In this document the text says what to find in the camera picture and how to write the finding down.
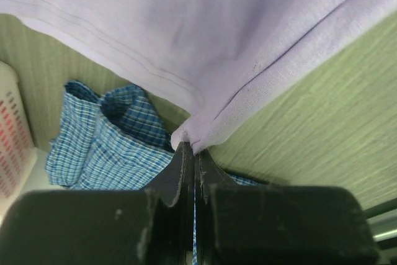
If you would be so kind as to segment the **white plastic basket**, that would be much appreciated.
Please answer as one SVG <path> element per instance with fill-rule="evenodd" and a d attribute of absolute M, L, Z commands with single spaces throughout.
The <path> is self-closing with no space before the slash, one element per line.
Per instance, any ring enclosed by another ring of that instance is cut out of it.
<path fill-rule="evenodd" d="M 37 160 L 13 68 L 1 63 L 1 203 L 11 200 Z"/>

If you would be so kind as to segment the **purple t shirt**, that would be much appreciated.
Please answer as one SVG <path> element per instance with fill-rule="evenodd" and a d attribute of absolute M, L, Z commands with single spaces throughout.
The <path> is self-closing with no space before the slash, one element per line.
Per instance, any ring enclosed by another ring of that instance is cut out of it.
<path fill-rule="evenodd" d="M 1 12 L 186 110 L 195 152 L 396 10 L 396 0 L 1 0 Z"/>

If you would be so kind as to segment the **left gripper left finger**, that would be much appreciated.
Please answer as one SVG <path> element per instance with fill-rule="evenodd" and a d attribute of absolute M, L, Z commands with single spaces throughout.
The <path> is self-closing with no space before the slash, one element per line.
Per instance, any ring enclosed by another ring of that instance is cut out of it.
<path fill-rule="evenodd" d="M 31 191 L 1 225 L 2 264 L 191 264 L 194 154 L 137 191 Z"/>

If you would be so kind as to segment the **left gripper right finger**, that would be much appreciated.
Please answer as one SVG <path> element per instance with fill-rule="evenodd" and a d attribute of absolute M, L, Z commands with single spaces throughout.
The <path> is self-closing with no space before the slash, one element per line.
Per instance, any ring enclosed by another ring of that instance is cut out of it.
<path fill-rule="evenodd" d="M 356 198 L 341 187 L 242 186 L 196 157 L 199 264 L 376 264 Z"/>

